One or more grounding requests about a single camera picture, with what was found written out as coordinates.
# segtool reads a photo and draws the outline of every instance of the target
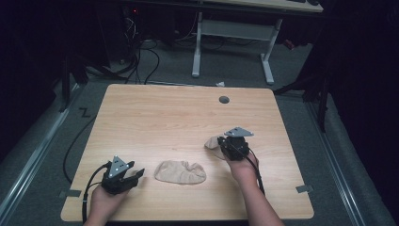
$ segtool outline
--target crumpled cloth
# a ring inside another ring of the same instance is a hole
[[[216,157],[224,160],[225,159],[224,154],[222,153],[222,150],[220,149],[220,145],[217,143],[218,137],[222,137],[222,136],[220,135],[220,136],[215,136],[215,137],[209,138],[205,143],[205,147],[208,148],[209,150],[211,150],[211,152]]]
[[[206,180],[203,167],[186,161],[164,161],[158,165],[154,173],[155,179],[180,185],[200,184]]]

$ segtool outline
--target table leg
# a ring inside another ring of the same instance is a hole
[[[194,53],[194,62],[193,62],[193,77],[200,76],[200,38],[202,33],[202,12],[199,12],[199,21],[197,25],[197,45],[196,51]]]
[[[266,83],[268,85],[274,84],[273,74],[270,70],[269,58],[270,54],[272,53],[273,46],[276,42],[277,35],[279,34],[279,28],[281,27],[282,19],[278,19],[271,35],[271,39],[269,45],[267,46],[267,51],[265,54],[261,54],[261,60],[263,65],[264,76],[266,77]]]

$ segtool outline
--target wooden table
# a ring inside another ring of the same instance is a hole
[[[230,98],[228,104],[220,96]],[[281,218],[311,218],[313,210],[270,89],[109,86],[94,123],[71,189],[85,190],[91,174],[112,160],[135,161],[143,177],[113,220],[246,219],[246,209],[227,163],[204,143],[240,126],[254,133],[246,137],[260,159],[267,199]],[[182,186],[157,181],[153,174],[165,160],[199,163],[207,179]],[[93,182],[100,181],[103,171]],[[83,195],[68,197],[61,217],[81,221]]]

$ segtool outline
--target wire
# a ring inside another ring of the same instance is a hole
[[[157,41],[157,40],[144,40],[144,41],[141,42],[141,45],[143,45],[144,42],[151,42],[151,41],[155,43],[154,46],[152,46],[152,47],[147,47],[147,48],[141,48],[141,49],[142,49],[142,50],[151,50],[151,49],[154,49],[156,46],[158,46],[158,41]]]
[[[89,126],[96,118],[97,118],[97,115],[94,116],[94,117],[85,125],[85,127],[83,127],[83,129],[81,129],[81,130],[79,131],[79,133],[78,133],[78,134],[76,135],[76,137],[73,139],[73,141],[72,141],[70,147],[68,148],[67,152],[65,153],[64,161],[63,161],[63,163],[62,163],[62,170],[63,170],[63,172],[64,172],[65,178],[67,179],[67,181],[68,181],[70,184],[72,184],[72,179],[71,179],[70,176],[68,176],[67,168],[66,168],[68,155],[70,154],[70,151],[71,151],[71,149],[72,149],[74,143],[76,142],[76,140],[82,135],[82,133],[86,130],[86,128],[88,128],[88,126]]]
[[[196,37],[196,36],[194,35],[194,36],[189,37],[189,38],[187,38],[187,39],[185,39],[185,40],[175,41],[174,43],[177,44],[177,45],[179,45],[179,46],[183,46],[183,47],[193,46],[193,45],[196,44],[196,41],[195,41],[195,40],[190,40],[190,39],[193,39],[193,38],[195,38],[195,37]],[[186,42],[189,41],[189,43],[188,43],[188,44],[181,44],[181,42],[183,42],[183,41],[186,41]]]
[[[85,68],[85,71],[86,71],[87,73],[89,73],[89,74],[92,74],[92,75],[95,75],[95,76],[100,76],[100,77],[109,76],[109,77],[111,77],[111,78],[124,79],[124,78],[121,77],[120,75],[121,75],[122,73],[127,73],[127,72],[129,72],[130,70],[134,70],[135,67],[136,67],[136,65],[137,65],[137,62],[136,62],[136,56],[134,55],[134,56],[132,57],[132,59],[131,59],[130,64],[129,64],[126,68],[123,68],[123,69],[118,70],[118,71],[116,71],[116,72],[111,72],[109,69],[107,69],[107,68],[105,68],[105,67],[94,66],[93,64],[91,64],[91,65],[88,64],[88,65],[89,65],[89,66],[92,66],[94,69],[96,69],[97,71],[99,71],[99,72],[97,73],[97,72],[94,72],[93,70],[89,69],[88,67],[86,67],[86,68]]]
[[[151,50],[151,49],[146,49],[146,50],[148,50],[148,51],[152,52],[153,54],[155,54],[155,56],[157,57],[158,60],[156,62],[155,68],[152,70],[152,72],[150,72],[149,75],[147,75],[146,80],[144,80],[144,85],[147,85],[147,82],[148,82],[149,78],[151,77],[151,75],[155,72],[156,69],[158,69],[159,61],[160,61],[159,56],[153,50]]]
[[[129,32],[130,28],[132,28],[132,26],[133,26],[133,24],[135,24],[135,22],[132,21],[132,19],[130,19],[130,18],[128,18],[128,17],[126,17],[125,20],[128,20],[128,21],[130,22],[129,27],[128,27],[127,30],[126,30],[126,32]]]
[[[136,69],[136,76],[135,76],[135,84],[137,85],[137,81],[138,84],[141,85],[141,79],[140,76],[138,75],[138,69]]]
[[[125,84],[128,84],[129,83],[129,80],[130,80],[130,77],[136,72],[136,84],[137,84],[137,79],[138,79],[138,82],[139,82],[139,84],[141,84],[141,81],[140,81],[140,77],[138,76],[138,65],[139,65],[139,63],[140,63],[140,59],[141,59],[141,45],[142,45],[142,42],[140,43],[140,45],[138,46],[138,56],[136,56],[136,54],[135,54],[135,58],[136,58],[136,67],[135,67],[135,69],[134,70],[132,70],[132,72],[127,76],[127,78],[126,78],[126,80],[125,80]]]
[[[226,42],[227,42],[227,43],[230,43],[230,44],[246,46],[246,45],[252,44],[252,42],[259,42],[259,41],[258,41],[258,40],[249,40],[249,41],[247,41],[246,43],[240,43],[240,42],[237,42],[237,41],[232,41],[231,38],[227,38],[227,39],[226,39]]]
[[[90,185],[90,187],[89,188],[91,188],[92,186],[95,186],[95,185],[99,185],[101,182],[96,182],[96,183],[93,183],[93,184],[91,184]]]
[[[244,155],[243,153],[241,153],[234,145],[231,144],[231,142],[229,142],[229,143],[230,143],[230,145],[231,145],[238,153],[240,153],[240,154],[250,163],[250,165],[252,165],[252,167],[255,169],[256,177],[257,177],[257,179],[258,179],[259,189],[260,189],[260,190],[262,191],[262,193],[264,194],[264,187],[263,187],[263,182],[262,182],[262,176],[261,176],[261,172],[259,171],[259,160],[258,160],[258,158],[256,157],[255,153],[249,148],[249,150],[252,152],[253,156],[255,157],[256,166],[255,166],[255,164],[252,162],[252,160],[250,160],[250,159],[248,158],[247,155]]]
[[[86,186],[85,194],[83,195],[83,202],[82,202],[82,220],[83,223],[88,220],[88,190],[93,186],[91,182],[93,181],[93,178],[97,175],[97,173],[104,169],[104,168],[109,168],[111,166],[111,162],[107,162],[104,165],[100,166],[97,170],[94,171],[93,175],[91,175],[90,179],[88,180],[88,185]]]
[[[206,47],[205,45],[202,44],[201,47],[203,49],[207,49],[207,50],[218,50],[218,49],[220,49],[221,47],[224,46],[224,44],[226,42],[226,38],[222,38],[222,37],[214,37],[214,38],[215,38],[214,40],[221,40],[219,46],[217,46],[215,48],[209,48],[209,47]]]
[[[195,16],[195,18],[194,18],[193,25],[191,25],[191,29],[190,29],[190,31],[187,33],[187,35],[185,35],[185,36],[182,37],[181,39],[178,39],[178,40],[175,40],[175,41],[179,41],[179,40],[188,40],[188,39],[191,39],[191,38],[193,38],[193,37],[196,37],[196,35],[192,35],[192,36],[190,36],[190,35],[193,33],[194,27],[196,26],[196,21],[197,21],[197,19],[198,19],[198,16],[199,16],[199,14],[196,13],[196,16]]]

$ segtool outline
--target table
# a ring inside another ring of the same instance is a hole
[[[211,3],[222,3],[232,4],[238,6],[250,6],[257,8],[275,8],[282,10],[294,10],[303,12],[322,12],[323,8],[318,6],[312,6],[308,2],[297,3],[287,0],[203,0],[203,2]],[[259,24],[242,24],[232,23],[226,21],[214,21],[214,20],[203,20],[202,12],[199,13],[198,25],[197,25],[197,42],[196,50],[194,52],[193,61],[193,77],[200,76],[200,42],[202,35],[212,35],[221,37],[231,37],[239,39],[249,40],[268,40],[268,44],[265,48],[264,54],[261,54],[261,62],[263,65],[263,72],[266,79],[266,83],[269,85],[274,84],[273,74],[270,69],[269,58],[273,50],[273,46],[276,42],[276,38],[279,34],[282,19],[277,19],[273,25],[259,25]]]
[[[222,104],[220,96],[230,101]],[[204,147],[210,137],[236,126],[254,133],[246,141],[260,159],[265,194],[278,215],[311,218],[308,194],[296,191],[304,182],[270,89],[109,86],[71,189],[84,191],[94,170],[117,155],[136,162],[126,176],[145,172],[112,220],[246,219],[229,166]],[[154,171],[165,160],[199,163],[207,179],[194,186],[157,181]],[[82,200],[83,195],[68,197],[62,219],[81,221]]]

